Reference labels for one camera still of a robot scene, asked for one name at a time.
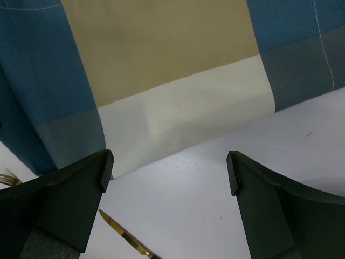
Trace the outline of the blue beige white placemat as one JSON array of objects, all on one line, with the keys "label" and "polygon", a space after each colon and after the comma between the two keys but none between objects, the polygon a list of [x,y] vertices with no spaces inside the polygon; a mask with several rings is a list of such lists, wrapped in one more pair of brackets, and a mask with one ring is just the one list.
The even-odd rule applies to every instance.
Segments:
[{"label": "blue beige white placemat", "polygon": [[122,176],[344,87],[344,1],[1,1],[1,142]]}]

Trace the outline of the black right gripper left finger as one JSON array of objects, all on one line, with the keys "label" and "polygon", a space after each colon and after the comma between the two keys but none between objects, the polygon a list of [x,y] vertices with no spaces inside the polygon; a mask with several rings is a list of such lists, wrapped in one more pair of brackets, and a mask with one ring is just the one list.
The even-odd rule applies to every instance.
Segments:
[{"label": "black right gripper left finger", "polygon": [[1,189],[1,258],[79,258],[114,157],[98,151],[48,175]]}]

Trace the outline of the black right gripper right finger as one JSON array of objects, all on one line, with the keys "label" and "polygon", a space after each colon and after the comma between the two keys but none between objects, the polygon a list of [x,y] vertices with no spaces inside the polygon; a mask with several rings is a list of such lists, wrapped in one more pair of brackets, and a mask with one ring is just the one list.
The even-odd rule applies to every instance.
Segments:
[{"label": "black right gripper right finger", "polygon": [[344,197],[308,187],[238,151],[229,151],[252,258],[344,258]]}]

